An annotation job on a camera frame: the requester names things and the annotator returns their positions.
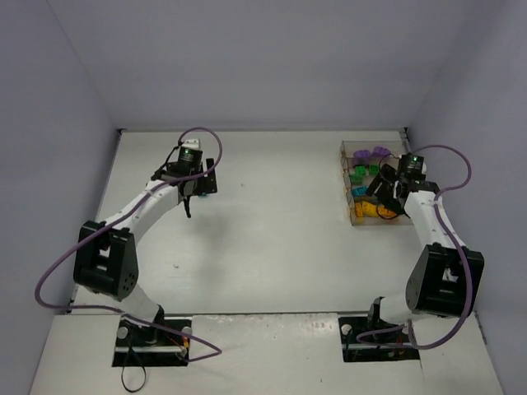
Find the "teal lotus frog oval lego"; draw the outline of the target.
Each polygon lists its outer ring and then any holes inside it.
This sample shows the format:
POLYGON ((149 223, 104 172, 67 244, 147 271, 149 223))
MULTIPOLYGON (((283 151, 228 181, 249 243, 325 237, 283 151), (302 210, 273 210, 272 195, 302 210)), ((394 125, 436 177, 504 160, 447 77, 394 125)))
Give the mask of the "teal lotus frog oval lego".
POLYGON ((366 195, 366 192, 367 192, 367 189, 368 187, 366 185, 362 185, 362 186, 359 186, 359 187, 355 187, 353 190, 352 190, 352 195, 353 197, 361 197, 361 196, 365 196, 366 195))

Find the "yellow long lego brick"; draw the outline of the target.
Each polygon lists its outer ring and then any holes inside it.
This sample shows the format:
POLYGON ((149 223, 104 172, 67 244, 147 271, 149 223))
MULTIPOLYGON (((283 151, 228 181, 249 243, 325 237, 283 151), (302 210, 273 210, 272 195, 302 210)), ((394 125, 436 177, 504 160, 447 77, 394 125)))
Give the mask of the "yellow long lego brick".
POLYGON ((367 201, 357 202, 355 204, 355 214, 357 217, 377 217, 375 211, 376 205, 367 201))

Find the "purple butterfly curved lego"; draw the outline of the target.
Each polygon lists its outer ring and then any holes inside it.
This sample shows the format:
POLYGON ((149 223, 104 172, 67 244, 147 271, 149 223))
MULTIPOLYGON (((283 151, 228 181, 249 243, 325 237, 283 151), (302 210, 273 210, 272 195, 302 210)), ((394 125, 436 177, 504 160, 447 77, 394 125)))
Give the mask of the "purple butterfly curved lego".
POLYGON ((371 161, 371 152, 369 150, 357 150, 353 152, 353 161, 357 165, 369 164, 371 161))

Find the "orange butterfly oval lego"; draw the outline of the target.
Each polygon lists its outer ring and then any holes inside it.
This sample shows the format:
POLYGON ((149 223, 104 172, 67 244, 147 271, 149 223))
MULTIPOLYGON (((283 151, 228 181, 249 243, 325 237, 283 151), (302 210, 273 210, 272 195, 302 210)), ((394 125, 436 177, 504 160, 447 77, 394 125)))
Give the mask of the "orange butterfly oval lego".
POLYGON ((376 211, 377 216, 380 219, 385 220, 385 221, 392 221, 392 220, 394 220, 394 219, 399 217, 398 213, 389 210, 388 208, 386 208, 383 205, 377 205, 375 207, 375 211, 376 211))

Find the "green square lego brick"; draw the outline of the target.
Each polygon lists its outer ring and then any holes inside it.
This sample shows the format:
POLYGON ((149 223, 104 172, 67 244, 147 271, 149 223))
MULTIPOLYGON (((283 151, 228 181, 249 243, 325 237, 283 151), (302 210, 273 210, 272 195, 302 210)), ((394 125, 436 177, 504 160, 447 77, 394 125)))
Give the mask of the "green square lego brick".
POLYGON ((366 176, 366 167, 363 166, 363 165, 358 165, 354 168, 355 170, 355 175, 358 175, 358 176, 366 176))

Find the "purple lotus oval lego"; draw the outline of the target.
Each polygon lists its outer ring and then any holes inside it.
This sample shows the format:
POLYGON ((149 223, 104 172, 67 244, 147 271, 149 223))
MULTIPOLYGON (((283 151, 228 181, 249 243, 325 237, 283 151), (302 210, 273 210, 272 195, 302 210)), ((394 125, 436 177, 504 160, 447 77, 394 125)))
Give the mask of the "purple lotus oval lego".
POLYGON ((381 160, 383 157, 390 156, 390 149, 383 146, 375 146, 371 152, 371 158, 375 160, 381 160))

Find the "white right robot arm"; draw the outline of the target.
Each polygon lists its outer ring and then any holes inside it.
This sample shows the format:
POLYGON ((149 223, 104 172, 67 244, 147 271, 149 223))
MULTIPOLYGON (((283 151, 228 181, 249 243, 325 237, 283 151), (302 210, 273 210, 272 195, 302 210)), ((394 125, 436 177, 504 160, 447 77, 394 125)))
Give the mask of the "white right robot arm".
POLYGON ((396 216, 411 220, 422 252, 403 292, 377 297, 368 323, 375 329, 431 317, 466 318, 472 311, 484 257, 454 231, 436 183, 426 180, 424 158, 400 156, 384 164, 366 192, 396 216))

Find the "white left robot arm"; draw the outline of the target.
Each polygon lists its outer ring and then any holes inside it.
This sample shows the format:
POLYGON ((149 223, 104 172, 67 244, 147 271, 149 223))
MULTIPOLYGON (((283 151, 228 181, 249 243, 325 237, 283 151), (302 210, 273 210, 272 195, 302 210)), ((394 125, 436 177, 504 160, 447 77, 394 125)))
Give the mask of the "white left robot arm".
POLYGON ((210 170, 214 160, 203 159, 198 139, 184 141, 176 161, 167 161, 157 170, 137 197, 119 213, 102 222, 88 221, 80 229, 79 240, 108 226, 76 252, 73 280, 94 294, 111 298, 118 310, 148 323, 162 324, 164 309, 150 299, 139 285, 137 245, 141 238, 168 211, 184 206, 191 217, 190 199, 216 193, 215 174, 186 180, 210 170))

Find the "clear green-lego bin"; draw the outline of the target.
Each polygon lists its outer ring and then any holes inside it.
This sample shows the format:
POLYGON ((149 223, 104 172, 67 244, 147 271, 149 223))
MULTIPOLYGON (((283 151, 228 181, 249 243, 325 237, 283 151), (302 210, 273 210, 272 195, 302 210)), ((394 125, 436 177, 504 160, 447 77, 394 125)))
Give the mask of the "clear green-lego bin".
POLYGON ((394 156, 386 157, 369 157, 356 158, 346 157, 341 159, 341 166, 349 174, 357 174, 359 176, 377 176, 380 173, 380 168, 384 164, 390 164, 395 160, 394 156))

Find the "clear yellow-lego bin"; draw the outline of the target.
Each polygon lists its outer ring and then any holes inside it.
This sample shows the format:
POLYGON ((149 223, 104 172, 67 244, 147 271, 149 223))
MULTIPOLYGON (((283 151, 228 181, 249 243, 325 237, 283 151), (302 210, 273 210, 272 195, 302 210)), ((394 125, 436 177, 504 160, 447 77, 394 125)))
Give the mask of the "clear yellow-lego bin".
POLYGON ((354 226, 359 225, 411 225, 411 220, 405 215, 397 216, 373 197, 354 196, 352 190, 346 193, 347 216, 354 226))

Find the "clear purple-lego bin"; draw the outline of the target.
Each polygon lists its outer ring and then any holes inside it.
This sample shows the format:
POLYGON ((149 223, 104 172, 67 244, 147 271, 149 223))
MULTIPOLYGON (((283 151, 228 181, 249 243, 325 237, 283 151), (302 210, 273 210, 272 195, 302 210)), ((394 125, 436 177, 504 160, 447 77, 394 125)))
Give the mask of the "clear purple-lego bin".
POLYGON ((353 157, 355 151, 368 150, 373 153, 376 147, 383 147, 396 156, 402 155, 408 151, 407 147, 400 140, 398 141, 351 141, 343 140, 339 148, 341 156, 353 157))

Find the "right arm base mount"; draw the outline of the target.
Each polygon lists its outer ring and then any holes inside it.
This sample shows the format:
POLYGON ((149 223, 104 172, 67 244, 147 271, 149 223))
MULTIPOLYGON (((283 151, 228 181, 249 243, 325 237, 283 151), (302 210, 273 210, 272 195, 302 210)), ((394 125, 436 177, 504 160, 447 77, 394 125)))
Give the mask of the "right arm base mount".
POLYGON ((376 298, 367 314, 338 317, 344 363, 420 360, 403 329, 380 319, 381 301, 376 298))

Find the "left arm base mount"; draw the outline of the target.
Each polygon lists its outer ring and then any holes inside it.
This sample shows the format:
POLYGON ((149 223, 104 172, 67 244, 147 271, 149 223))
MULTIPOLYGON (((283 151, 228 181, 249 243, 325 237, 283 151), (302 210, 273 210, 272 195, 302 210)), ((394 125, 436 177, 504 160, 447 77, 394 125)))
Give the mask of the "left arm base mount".
POLYGON ((187 337, 140 326, 125 318, 116 332, 113 367, 186 367, 190 340, 187 337))

